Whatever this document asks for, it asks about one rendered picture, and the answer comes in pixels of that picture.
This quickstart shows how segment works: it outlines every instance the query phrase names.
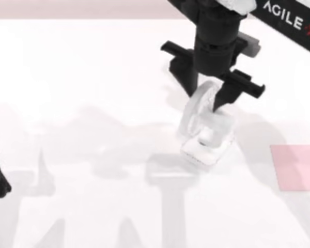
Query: pink rectangle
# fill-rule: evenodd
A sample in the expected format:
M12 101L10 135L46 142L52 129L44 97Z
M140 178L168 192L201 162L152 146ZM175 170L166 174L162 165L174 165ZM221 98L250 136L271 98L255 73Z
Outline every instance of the pink rectangle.
M310 191L310 145L273 145L271 153L282 191Z

